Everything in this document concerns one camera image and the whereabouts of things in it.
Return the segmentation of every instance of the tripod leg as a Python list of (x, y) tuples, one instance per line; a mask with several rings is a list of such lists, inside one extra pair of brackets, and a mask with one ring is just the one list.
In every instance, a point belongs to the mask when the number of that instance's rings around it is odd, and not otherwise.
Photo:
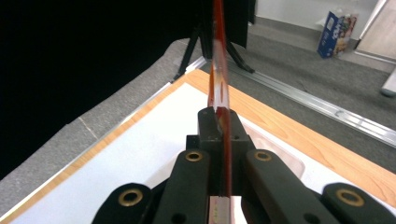
[(230, 54), (230, 56), (233, 58), (233, 61), (236, 62), (238, 67), (248, 71), (249, 73), (254, 73), (254, 69), (252, 69), (249, 65), (245, 63), (245, 61), (239, 55), (238, 51), (236, 51), (235, 47), (233, 46), (230, 40), (227, 40), (227, 51)]
[(176, 81), (178, 78), (183, 76), (186, 73), (187, 65), (189, 64), (191, 55), (194, 51), (194, 47), (198, 41), (198, 37), (201, 33), (201, 27), (198, 26), (194, 29), (194, 32), (191, 35), (189, 44), (187, 45), (186, 51), (184, 52), (183, 59), (181, 60), (180, 67), (178, 68), (177, 74), (174, 76), (173, 81)]

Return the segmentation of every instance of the blue box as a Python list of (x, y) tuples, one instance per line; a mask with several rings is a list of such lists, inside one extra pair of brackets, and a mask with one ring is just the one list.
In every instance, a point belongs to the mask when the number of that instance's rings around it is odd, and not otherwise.
[(318, 53), (322, 58), (340, 56), (344, 52), (357, 17), (356, 14), (337, 16), (329, 12), (318, 43)]

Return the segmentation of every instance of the white wall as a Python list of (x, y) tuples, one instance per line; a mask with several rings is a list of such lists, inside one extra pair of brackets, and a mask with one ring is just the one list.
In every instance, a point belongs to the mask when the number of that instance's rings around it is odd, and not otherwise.
[(377, 0), (258, 0), (256, 15), (321, 31), (316, 22), (327, 17), (329, 10), (354, 5), (359, 17), (352, 38), (359, 39), (376, 3)]

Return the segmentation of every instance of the black backdrop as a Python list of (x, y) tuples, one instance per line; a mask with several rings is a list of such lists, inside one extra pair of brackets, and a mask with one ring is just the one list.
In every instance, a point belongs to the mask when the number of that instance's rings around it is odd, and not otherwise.
[[(228, 37), (241, 46), (254, 2), (225, 1)], [(198, 22), (210, 29), (211, 10), (210, 0), (0, 1), (0, 179)]]

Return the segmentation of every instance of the wooden table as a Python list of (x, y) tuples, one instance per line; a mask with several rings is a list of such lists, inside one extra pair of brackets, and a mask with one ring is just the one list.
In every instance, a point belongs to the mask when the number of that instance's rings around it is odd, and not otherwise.
[[(11, 213), (8, 213), (8, 216), (2, 220), (2, 223), (12, 221), (42, 199), (184, 83), (188, 83), (197, 90), (207, 93), (208, 74), (201, 70), (195, 70), (170, 85), (119, 127), (115, 128), (114, 131), (87, 150), (81, 157), (53, 177), (48, 184), (15, 206)], [(236, 113), (249, 119), (292, 147), (297, 148), (305, 155), (320, 162), (360, 188), (370, 192), (385, 203), (396, 207), (396, 175), (235, 88), (230, 88), (230, 95), (231, 108)]]

